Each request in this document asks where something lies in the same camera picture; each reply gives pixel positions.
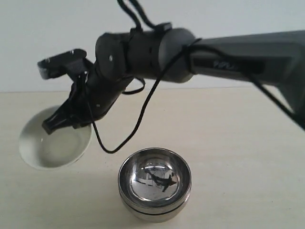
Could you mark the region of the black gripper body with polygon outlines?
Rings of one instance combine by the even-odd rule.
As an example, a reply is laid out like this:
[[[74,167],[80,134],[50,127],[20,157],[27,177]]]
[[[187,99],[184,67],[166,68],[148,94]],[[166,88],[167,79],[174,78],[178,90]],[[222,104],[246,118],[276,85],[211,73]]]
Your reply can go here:
[[[110,80],[100,73],[98,65],[87,59],[84,62],[68,97],[68,114],[74,122],[102,119],[133,80],[132,76]]]

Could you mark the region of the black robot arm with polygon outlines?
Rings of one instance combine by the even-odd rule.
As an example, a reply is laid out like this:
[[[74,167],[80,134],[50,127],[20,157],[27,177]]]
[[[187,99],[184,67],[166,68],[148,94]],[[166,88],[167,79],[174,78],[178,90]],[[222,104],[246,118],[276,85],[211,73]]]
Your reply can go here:
[[[95,62],[75,49],[38,67],[44,79],[73,80],[68,99],[42,122],[48,134],[102,119],[135,78],[184,83],[196,74],[274,86],[292,119],[305,124],[304,31],[211,39],[183,28],[104,33],[95,44]]]

